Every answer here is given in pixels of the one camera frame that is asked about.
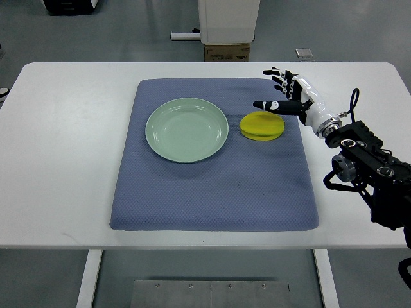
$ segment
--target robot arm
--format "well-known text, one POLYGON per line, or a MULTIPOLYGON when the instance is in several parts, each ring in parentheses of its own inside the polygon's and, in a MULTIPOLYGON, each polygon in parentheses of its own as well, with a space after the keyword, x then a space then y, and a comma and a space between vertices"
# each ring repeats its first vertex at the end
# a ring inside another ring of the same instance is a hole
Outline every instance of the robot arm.
POLYGON ((329 148, 340 147, 332 159, 332 172, 324 178, 328 189, 358 192, 371 210, 371 221, 395 230, 404 227, 407 246, 411 248, 411 165, 393 157, 361 121, 342 127, 340 118, 329 111, 321 95, 308 80, 290 71, 273 67, 263 72, 272 75, 289 101, 255 101, 254 106, 275 114, 294 114, 325 139, 329 148), (337 176, 352 186, 331 183, 337 176), (373 188, 372 195, 367 187, 373 188))

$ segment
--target screw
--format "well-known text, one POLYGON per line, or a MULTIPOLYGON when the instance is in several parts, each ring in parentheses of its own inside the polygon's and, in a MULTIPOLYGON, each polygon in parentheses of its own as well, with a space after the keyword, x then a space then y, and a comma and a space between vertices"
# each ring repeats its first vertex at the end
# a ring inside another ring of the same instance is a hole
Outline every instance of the screw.
POLYGON ((355 146, 355 144, 355 141, 351 139, 344 139, 343 141, 341 141, 341 145, 347 146, 348 148, 352 148, 353 146, 355 146))
POLYGON ((378 174, 380 174, 382 176, 386 176, 387 178, 394 175, 394 170, 392 170, 391 168, 388 168, 388 167, 380 167, 380 168, 377 169, 377 172, 378 172, 378 174))

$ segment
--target black cable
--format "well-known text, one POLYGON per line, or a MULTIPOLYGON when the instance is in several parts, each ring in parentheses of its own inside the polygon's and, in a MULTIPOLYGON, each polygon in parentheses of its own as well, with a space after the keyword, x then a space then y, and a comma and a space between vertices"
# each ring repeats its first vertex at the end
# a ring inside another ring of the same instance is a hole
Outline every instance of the black cable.
POLYGON ((351 100, 349 102, 349 110, 347 111, 347 114, 351 115, 351 122, 355 122, 355 116, 354 116, 354 108, 356 107, 358 103, 358 98, 360 97, 360 89, 355 88, 353 90, 353 93, 351 94, 351 100))

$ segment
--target ceramic plate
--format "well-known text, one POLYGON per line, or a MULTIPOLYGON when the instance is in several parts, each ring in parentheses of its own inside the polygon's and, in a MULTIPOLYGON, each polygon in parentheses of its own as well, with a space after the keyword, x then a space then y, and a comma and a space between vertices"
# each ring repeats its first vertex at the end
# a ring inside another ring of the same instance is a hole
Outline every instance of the ceramic plate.
POLYGON ((174 162, 197 162, 224 144, 229 125, 214 104, 179 98, 157 108, 147 120, 146 139, 158 155, 174 162))

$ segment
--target blue mat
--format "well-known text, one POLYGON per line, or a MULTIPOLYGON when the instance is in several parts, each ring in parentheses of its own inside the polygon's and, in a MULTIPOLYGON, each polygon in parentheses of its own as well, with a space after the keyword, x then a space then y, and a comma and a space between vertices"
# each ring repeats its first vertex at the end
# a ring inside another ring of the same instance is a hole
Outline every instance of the blue mat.
POLYGON ((284 115, 273 141, 242 136, 253 101, 285 99, 271 80, 156 79, 137 89, 114 195, 114 230, 291 231, 319 223, 298 118, 284 115), (160 105, 201 98, 220 107, 229 136, 220 151, 192 164, 158 156, 145 125, 160 105))

